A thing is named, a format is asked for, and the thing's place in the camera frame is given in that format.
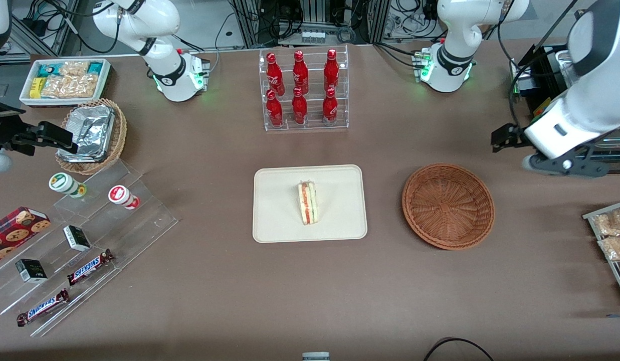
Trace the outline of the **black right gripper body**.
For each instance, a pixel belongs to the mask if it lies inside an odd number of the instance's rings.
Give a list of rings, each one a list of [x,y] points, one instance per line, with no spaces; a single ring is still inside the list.
[[[14,143],[14,137],[27,133],[30,125],[24,123],[21,115],[25,110],[0,102],[0,150],[16,152],[34,152],[35,147],[28,144]]]

